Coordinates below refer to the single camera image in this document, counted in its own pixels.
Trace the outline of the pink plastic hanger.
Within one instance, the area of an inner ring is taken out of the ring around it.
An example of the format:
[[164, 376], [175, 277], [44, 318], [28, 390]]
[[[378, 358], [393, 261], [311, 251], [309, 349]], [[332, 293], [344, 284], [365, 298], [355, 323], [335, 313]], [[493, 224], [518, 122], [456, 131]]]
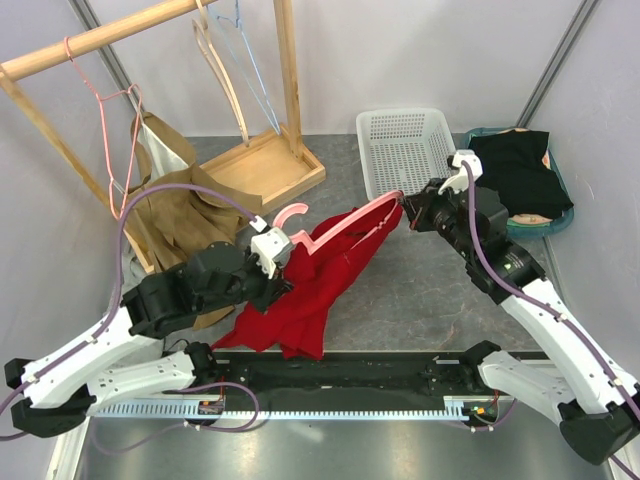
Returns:
[[[320, 250], [325, 244], [330, 242], [334, 237], [341, 234], [345, 229], [359, 221], [361, 218], [375, 211], [377, 208], [384, 206], [386, 203], [393, 201], [395, 208], [400, 204], [404, 194], [400, 190], [389, 191], [371, 201], [366, 205], [359, 207], [355, 211], [348, 214], [347, 217], [336, 223], [329, 230], [317, 239], [313, 239], [310, 234], [305, 230], [300, 230], [297, 233], [290, 235], [289, 239], [294, 245], [302, 244], [309, 255], [313, 255], [316, 251]], [[294, 215], [304, 215], [309, 210], [309, 207], [305, 203], [293, 203], [283, 208], [273, 220], [272, 225], [274, 227], [282, 229], [285, 222]]]

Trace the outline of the tan skirt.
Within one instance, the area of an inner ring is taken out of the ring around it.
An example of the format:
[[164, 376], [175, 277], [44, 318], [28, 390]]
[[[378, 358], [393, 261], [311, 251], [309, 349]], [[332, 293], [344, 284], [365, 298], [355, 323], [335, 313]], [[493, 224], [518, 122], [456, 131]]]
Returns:
[[168, 334], [212, 324], [242, 298], [245, 253], [237, 232], [260, 213], [262, 198], [222, 184], [197, 162], [193, 146], [150, 112], [137, 128], [140, 183], [129, 191], [127, 225], [146, 246], [153, 274], [126, 292], [135, 332]]

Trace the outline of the pink wire hanger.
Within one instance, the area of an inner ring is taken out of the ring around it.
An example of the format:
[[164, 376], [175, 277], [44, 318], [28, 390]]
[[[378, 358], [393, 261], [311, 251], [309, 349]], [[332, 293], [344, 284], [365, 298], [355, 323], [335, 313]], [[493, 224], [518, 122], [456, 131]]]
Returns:
[[[131, 186], [133, 163], [135, 158], [134, 147], [135, 147], [135, 141], [137, 140], [137, 137], [138, 137], [137, 128], [142, 123], [143, 96], [142, 96], [140, 87], [137, 83], [129, 83], [129, 84], [126, 84], [124, 88], [121, 88], [120, 90], [112, 94], [101, 95], [99, 91], [96, 89], [96, 87], [91, 83], [91, 81], [89, 80], [87, 75], [84, 73], [84, 71], [81, 69], [77, 61], [75, 60], [75, 56], [72, 52], [69, 42], [70, 42], [69, 36], [66, 36], [63, 38], [63, 47], [64, 47], [67, 60], [74, 67], [74, 69], [82, 79], [84, 85], [89, 89], [89, 91], [95, 97], [98, 103], [101, 133], [102, 133], [102, 140], [103, 140], [103, 149], [104, 149], [105, 167], [106, 167], [106, 171], [109, 179], [108, 190], [107, 190], [108, 206], [112, 216], [116, 220], [119, 220], [122, 218], [122, 215], [124, 213], [128, 196], [129, 196], [129, 188]], [[133, 136], [133, 139], [131, 140], [129, 163], [127, 167], [127, 174], [126, 174], [124, 186], [120, 185], [117, 182], [113, 172], [113, 166], [112, 166], [112, 160], [111, 160], [111, 149], [110, 149], [110, 143], [109, 143], [109, 128], [108, 128], [107, 116], [105, 111], [105, 104], [108, 101], [118, 98], [120, 96], [126, 96], [129, 100], [133, 101], [133, 108], [135, 112], [134, 136]]]

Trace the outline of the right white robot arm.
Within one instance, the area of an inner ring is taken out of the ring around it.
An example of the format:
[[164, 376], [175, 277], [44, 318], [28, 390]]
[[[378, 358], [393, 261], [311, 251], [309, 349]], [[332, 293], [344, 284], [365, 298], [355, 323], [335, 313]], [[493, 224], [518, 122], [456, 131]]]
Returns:
[[454, 193], [443, 180], [432, 180], [401, 204], [411, 230], [437, 232], [464, 258], [472, 283], [532, 336], [561, 374], [551, 377], [483, 341], [458, 368], [465, 391], [488, 387], [515, 397], [557, 425], [593, 465], [638, 437], [638, 380], [597, 344], [540, 264], [509, 237], [508, 212], [495, 192]]

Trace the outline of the red garment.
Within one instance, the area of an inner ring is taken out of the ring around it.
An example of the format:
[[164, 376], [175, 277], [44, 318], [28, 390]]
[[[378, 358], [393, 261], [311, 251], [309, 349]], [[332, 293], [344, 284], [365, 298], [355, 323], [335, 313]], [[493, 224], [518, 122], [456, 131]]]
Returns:
[[297, 246], [284, 270], [293, 289], [264, 313], [246, 305], [233, 329], [211, 348], [244, 346], [262, 352], [278, 346], [286, 359], [320, 360], [329, 310], [356, 281], [402, 216], [402, 207], [392, 199], [353, 222], [312, 255], [304, 246]]

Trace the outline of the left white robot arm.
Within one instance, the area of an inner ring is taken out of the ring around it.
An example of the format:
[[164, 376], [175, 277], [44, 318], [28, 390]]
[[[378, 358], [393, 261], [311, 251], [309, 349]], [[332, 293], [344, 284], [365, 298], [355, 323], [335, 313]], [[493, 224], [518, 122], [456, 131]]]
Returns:
[[54, 437], [108, 405], [145, 394], [211, 392], [220, 371], [210, 347], [200, 342], [159, 360], [115, 364], [161, 344], [200, 315], [244, 302], [265, 311], [292, 288], [281, 272], [291, 248], [274, 240], [246, 250], [215, 242], [187, 262], [144, 278], [104, 319], [57, 351], [9, 361], [5, 379], [13, 393], [1, 406], [10, 410], [16, 435]]

